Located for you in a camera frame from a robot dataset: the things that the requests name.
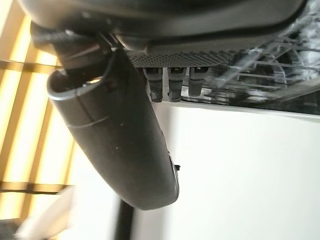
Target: vent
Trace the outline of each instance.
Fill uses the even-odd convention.
[[[236,53],[235,51],[200,51],[146,55],[144,52],[127,52],[136,68],[216,66],[227,63]]]

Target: perforated grille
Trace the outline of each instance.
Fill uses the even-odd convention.
[[[228,62],[236,53],[235,51],[200,51],[146,55],[143,52],[127,52],[136,68],[216,66]]]

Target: mesh panel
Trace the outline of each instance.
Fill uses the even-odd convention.
[[[228,62],[236,53],[235,51],[200,51],[146,55],[143,52],[127,52],[136,68],[216,66]]]

